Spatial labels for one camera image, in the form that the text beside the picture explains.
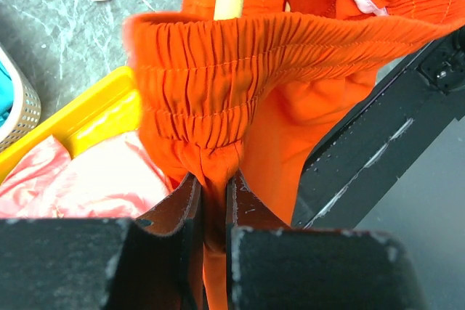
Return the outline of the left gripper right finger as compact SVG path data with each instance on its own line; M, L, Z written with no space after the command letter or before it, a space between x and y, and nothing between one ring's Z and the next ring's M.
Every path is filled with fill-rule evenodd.
M403 244L390 234L297 229L280 220L241 172L229 180L230 309L425 309Z

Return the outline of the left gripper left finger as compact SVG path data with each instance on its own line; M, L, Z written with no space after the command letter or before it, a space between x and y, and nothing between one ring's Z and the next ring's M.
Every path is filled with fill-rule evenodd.
M137 219L1 221L3 309L201 309L201 186Z

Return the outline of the orange shorts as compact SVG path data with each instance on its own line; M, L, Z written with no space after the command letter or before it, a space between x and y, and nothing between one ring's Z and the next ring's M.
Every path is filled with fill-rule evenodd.
M142 100L139 137L171 189L203 185L203 282L227 308L225 187L241 171L290 223L316 144L372 91L379 68L464 24L464 0L216 0L130 17L124 43Z

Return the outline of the pink patterned shorts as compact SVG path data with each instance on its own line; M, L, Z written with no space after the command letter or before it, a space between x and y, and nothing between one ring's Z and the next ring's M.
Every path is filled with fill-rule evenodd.
M137 218L170 192L135 131L106 139L75 158L49 136L1 183L1 217Z

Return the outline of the teal folded shorts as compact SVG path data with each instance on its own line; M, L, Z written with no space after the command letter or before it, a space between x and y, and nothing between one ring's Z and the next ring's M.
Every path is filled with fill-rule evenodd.
M11 77L3 64L1 64L0 71L0 126L2 126L12 109L14 89Z

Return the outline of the yellow plastic tray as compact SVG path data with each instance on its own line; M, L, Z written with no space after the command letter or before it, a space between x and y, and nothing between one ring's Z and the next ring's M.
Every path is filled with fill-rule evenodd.
M138 129L141 115L133 71L119 67L1 152L1 180L48 136L74 158L102 140Z

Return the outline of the white perforated basket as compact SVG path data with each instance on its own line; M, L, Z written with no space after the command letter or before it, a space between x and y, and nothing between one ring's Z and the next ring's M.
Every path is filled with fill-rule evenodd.
M1 46L1 64L12 79L13 101L8 117L1 126L1 151L10 147L37 127L41 101L30 81L7 50Z

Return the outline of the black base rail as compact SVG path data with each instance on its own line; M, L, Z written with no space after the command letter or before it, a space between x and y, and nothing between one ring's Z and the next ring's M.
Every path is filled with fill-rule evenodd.
M464 117L464 31L381 70L306 160L296 228L353 228L452 121Z

